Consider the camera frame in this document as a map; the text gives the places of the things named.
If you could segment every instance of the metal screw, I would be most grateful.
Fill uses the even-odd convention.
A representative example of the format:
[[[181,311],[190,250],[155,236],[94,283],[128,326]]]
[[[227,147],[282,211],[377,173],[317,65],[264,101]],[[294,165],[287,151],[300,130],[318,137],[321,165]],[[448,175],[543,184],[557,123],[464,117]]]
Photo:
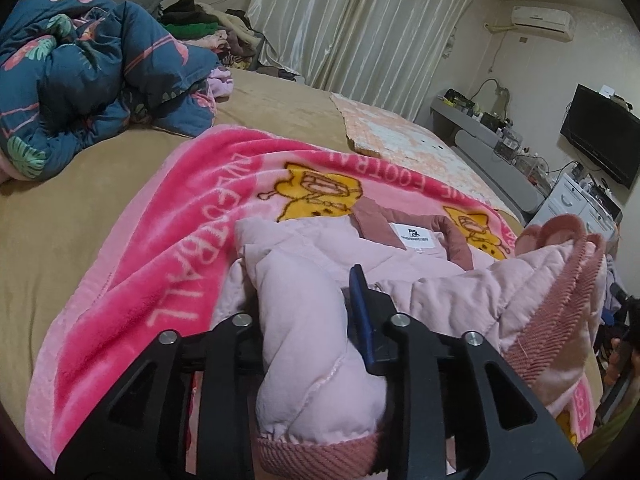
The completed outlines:
[[[395,326],[408,326],[411,323],[411,318],[407,314],[393,314],[391,316],[391,323]]]
[[[471,346],[480,346],[484,341],[484,337],[478,332],[467,332],[465,334],[465,341]]]
[[[173,330],[165,330],[158,336],[161,345],[172,345],[178,341],[178,335]]]
[[[249,326],[254,320],[248,314],[236,314],[232,323],[235,326]]]

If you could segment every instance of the air conditioner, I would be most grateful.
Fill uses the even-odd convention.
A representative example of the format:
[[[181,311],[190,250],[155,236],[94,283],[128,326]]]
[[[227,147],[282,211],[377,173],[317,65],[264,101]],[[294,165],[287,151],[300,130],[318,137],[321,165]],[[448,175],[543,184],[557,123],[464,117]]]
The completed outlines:
[[[518,30],[559,41],[573,41],[574,17],[565,10],[513,7],[511,21]]]

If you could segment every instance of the leaf print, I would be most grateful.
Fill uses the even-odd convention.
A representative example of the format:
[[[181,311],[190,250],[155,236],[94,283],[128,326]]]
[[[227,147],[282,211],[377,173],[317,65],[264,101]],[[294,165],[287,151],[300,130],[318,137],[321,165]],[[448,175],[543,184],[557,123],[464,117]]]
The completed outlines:
[[[23,46],[21,46],[20,49],[8,59],[8,61],[2,66],[4,70],[5,71],[11,70],[13,67],[18,65],[18,63],[20,63],[24,59],[24,57],[27,56],[27,54],[30,54],[34,48],[37,48],[40,46],[40,42],[45,42],[45,40],[50,40],[53,45],[52,49],[55,48],[56,40],[53,38],[53,36],[43,36],[41,38],[36,38],[35,40],[31,40],[29,43],[26,43]]]
[[[162,102],[167,102],[170,101],[171,99],[175,99],[178,97],[178,94],[175,92],[171,92],[170,94],[168,92],[165,92],[164,94],[162,94]]]
[[[142,124],[147,124],[151,122],[151,116],[146,111],[145,105],[140,103],[138,106],[136,106],[135,110],[131,114],[131,121],[133,123],[142,123]]]
[[[38,44],[34,46],[28,53],[29,59],[37,59],[38,61],[45,59],[49,53],[56,47],[57,43],[55,38],[42,38],[38,40]]]
[[[73,28],[71,18],[66,14],[57,14],[47,23],[47,32],[55,34],[60,39],[66,38]]]
[[[42,173],[47,162],[45,152],[32,148],[17,136],[11,137],[6,146],[11,163],[20,173],[28,178],[36,178]]]

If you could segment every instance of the white drawer cabinet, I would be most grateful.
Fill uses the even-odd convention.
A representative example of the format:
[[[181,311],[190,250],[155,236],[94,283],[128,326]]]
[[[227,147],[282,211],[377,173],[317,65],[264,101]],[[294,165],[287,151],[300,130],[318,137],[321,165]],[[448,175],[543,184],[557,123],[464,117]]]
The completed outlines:
[[[540,206],[531,223],[543,225],[554,216],[565,213],[578,215],[588,232],[600,233],[605,240],[609,240],[615,232],[613,220],[599,206],[593,205],[587,193],[566,174]]]

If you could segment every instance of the drawer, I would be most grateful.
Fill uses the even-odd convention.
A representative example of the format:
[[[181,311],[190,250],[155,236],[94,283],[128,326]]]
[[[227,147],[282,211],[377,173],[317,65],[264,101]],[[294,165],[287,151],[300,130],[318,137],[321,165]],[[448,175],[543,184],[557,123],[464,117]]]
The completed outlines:
[[[606,241],[608,241],[614,233],[613,226],[605,221],[591,205],[584,208],[580,214],[580,218],[584,221],[588,233],[600,233]]]
[[[564,210],[552,198],[546,200],[531,221],[532,224],[544,225],[554,216],[560,216]]]
[[[580,189],[565,179],[560,181],[551,198],[558,203],[563,212],[574,215],[579,215],[587,205],[587,199],[582,196]]]

